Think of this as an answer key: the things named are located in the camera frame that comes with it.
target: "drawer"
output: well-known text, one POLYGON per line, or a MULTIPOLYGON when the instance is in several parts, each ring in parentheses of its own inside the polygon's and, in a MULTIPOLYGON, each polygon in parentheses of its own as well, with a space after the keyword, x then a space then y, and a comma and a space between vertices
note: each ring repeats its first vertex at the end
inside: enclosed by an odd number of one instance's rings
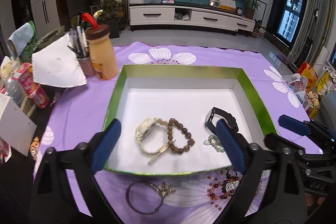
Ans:
POLYGON ((238 18, 230 18, 227 23, 227 26, 230 28, 246 30, 249 32, 253 32, 254 25, 254 22, 249 22, 238 18))
POLYGON ((204 25, 227 26, 228 17, 223 15, 192 11, 191 22, 204 25))
POLYGON ((174 21, 175 8, 130 8, 131 22, 174 21))

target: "cartoon bear print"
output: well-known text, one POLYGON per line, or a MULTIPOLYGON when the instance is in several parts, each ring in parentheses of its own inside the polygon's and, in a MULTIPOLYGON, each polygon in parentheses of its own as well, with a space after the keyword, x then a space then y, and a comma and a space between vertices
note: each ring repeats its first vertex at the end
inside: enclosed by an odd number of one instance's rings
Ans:
POLYGON ((92 62, 92 66, 94 68, 94 71, 96 73, 96 75, 98 76, 98 78, 100 80, 108 80, 106 78, 106 76, 103 74, 103 66, 102 66, 102 63, 94 63, 92 62))

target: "potted plant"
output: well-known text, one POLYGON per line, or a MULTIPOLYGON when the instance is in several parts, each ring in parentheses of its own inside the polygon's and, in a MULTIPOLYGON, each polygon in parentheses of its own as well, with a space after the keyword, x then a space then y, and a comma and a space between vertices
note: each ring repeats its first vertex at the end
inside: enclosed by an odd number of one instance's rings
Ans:
POLYGON ((254 11, 258 10, 259 7, 260 2, 258 0, 246 0, 245 17, 252 19, 254 11))
POLYGON ((262 20, 254 20, 254 21, 255 21, 255 25, 254 25, 254 30, 251 36, 258 37, 260 35, 260 29, 264 29, 266 31, 266 28, 261 25, 263 22, 262 20))
POLYGON ((123 5, 122 0, 102 0, 98 5, 99 10, 103 13, 99 16, 99 23, 106 24, 110 28, 110 38, 119 37, 119 22, 118 9, 123 5))

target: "brown beaded bracelet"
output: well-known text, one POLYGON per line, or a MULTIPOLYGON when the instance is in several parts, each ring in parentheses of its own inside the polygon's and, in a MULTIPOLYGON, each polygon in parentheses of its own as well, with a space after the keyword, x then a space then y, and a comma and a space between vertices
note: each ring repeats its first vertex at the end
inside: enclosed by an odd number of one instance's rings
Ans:
POLYGON ((183 154, 183 152, 187 152, 190 150, 190 147, 192 147, 195 143, 195 141, 191 138, 191 133, 188 132, 188 130, 183 127, 183 124, 179 123, 176 119, 174 118, 170 118, 169 119, 169 123, 168 123, 168 145, 170 147, 170 149, 174 152, 174 153, 179 153, 179 154, 183 154), (177 129, 182 131, 182 134, 185 135, 185 138, 188 139, 187 144, 185 145, 183 148, 177 148, 176 146, 174 146, 174 142, 173 142, 173 125, 175 125, 177 127, 177 129))

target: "brown bottle lid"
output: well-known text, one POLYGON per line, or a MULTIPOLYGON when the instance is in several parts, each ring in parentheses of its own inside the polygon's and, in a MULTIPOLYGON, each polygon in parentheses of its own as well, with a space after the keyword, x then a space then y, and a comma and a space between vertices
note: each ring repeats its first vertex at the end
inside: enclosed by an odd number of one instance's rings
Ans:
POLYGON ((110 32, 109 26, 106 24, 98 25, 98 29, 88 28, 85 31, 87 40, 96 40, 108 35, 110 32))

